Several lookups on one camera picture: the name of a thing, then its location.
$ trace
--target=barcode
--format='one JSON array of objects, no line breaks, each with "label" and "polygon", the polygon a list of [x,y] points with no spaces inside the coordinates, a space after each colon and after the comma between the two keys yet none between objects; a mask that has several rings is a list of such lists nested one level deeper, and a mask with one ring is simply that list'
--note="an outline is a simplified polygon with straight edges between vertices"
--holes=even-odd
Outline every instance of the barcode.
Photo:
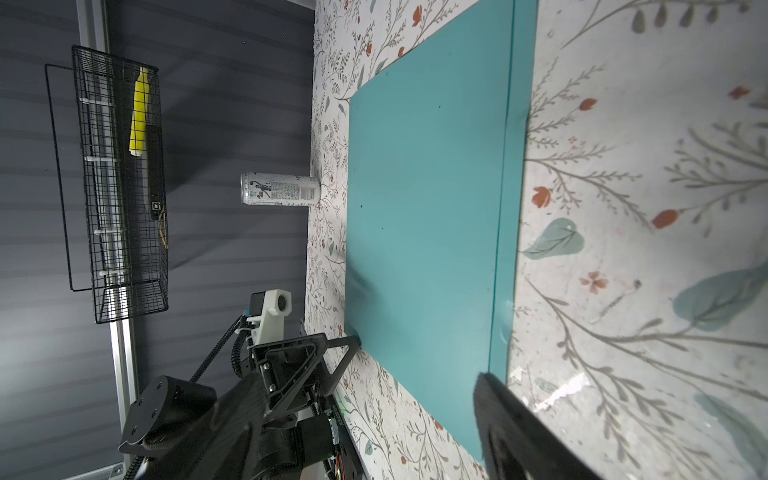
[{"label": "barcode", "polygon": [[315,200],[315,189],[310,187],[301,187],[302,200]]}]

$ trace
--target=black wire basket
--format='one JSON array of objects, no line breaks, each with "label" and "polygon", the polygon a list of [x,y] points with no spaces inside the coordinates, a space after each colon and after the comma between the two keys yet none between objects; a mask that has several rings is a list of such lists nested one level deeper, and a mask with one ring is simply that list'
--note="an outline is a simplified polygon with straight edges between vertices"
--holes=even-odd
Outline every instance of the black wire basket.
[{"label": "black wire basket", "polygon": [[72,65],[96,323],[168,309],[157,69],[79,46]]}]

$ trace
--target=teal box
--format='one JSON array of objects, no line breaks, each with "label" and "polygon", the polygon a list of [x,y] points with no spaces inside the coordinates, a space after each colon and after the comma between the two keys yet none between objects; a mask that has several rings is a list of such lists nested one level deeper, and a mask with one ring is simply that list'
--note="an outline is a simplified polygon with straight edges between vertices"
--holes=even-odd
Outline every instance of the teal box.
[{"label": "teal box", "polygon": [[481,0],[349,106],[347,326],[476,459],[506,378],[536,2]]}]

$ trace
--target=floral pattern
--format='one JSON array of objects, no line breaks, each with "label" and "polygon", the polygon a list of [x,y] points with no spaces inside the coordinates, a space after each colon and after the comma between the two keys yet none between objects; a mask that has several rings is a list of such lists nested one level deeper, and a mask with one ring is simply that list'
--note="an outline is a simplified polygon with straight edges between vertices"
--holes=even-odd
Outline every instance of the floral pattern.
[{"label": "floral pattern", "polygon": [[[474,1],[318,1],[309,333],[343,334],[349,99]],[[537,415],[604,478],[766,474],[766,20],[539,2],[507,382],[533,406],[586,375]],[[365,353],[337,394],[370,478],[485,478]]]}]

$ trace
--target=orange flower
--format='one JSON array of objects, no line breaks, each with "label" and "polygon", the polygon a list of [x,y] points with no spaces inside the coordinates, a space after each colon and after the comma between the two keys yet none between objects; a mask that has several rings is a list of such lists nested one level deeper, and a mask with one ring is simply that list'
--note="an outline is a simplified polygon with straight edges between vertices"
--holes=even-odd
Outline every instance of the orange flower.
[{"label": "orange flower", "polygon": [[580,278],[578,280],[581,282],[581,285],[589,285],[589,291],[595,295],[598,294],[598,288],[605,288],[608,286],[608,280],[600,278],[600,272],[590,272],[587,276],[589,276],[589,280],[586,278]]},{"label": "orange flower", "polygon": [[413,26],[417,26],[419,22],[422,20],[422,6],[419,5],[416,7],[416,10],[413,11]]},{"label": "orange flower", "polygon": [[533,204],[539,208],[548,206],[549,202],[552,200],[552,193],[549,189],[547,187],[536,187],[534,190],[538,193],[533,196]]},{"label": "orange flower", "polygon": [[650,222],[654,225],[654,227],[662,229],[664,227],[669,227],[672,223],[675,222],[675,220],[677,220],[679,216],[680,213],[677,210],[665,210],[658,214],[656,218]]},{"label": "orange flower", "polygon": [[591,110],[594,104],[597,102],[598,101],[594,98],[588,98],[587,100],[581,102],[581,104],[578,106],[578,109],[581,111]]},{"label": "orange flower", "polygon": [[751,90],[749,88],[744,88],[741,85],[739,85],[738,87],[731,90],[728,96],[731,97],[733,100],[738,100],[739,98],[742,98],[744,95],[750,93],[750,91]]}]

